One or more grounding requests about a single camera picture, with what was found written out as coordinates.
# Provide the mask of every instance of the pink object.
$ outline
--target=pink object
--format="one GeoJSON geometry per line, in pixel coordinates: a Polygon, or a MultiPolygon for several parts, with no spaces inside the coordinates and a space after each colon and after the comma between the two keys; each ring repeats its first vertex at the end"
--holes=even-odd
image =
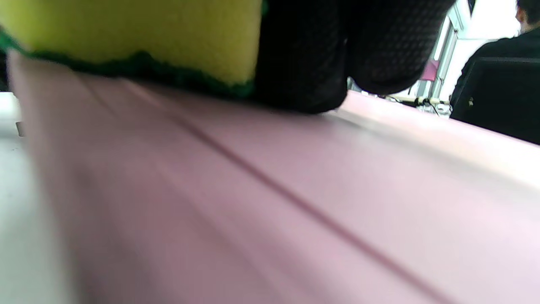
{"type": "Polygon", "coordinates": [[[426,65],[426,69],[424,70],[424,74],[422,75],[422,78],[420,80],[435,81],[437,79],[438,67],[439,67],[439,61],[437,60],[428,61],[428,64],[426,65]]]}
{"type": "Polygon", "coordinates": [[[92,303],[540,301],[535,146],[353,92],[306,117],[10,59],[92,303]]]}

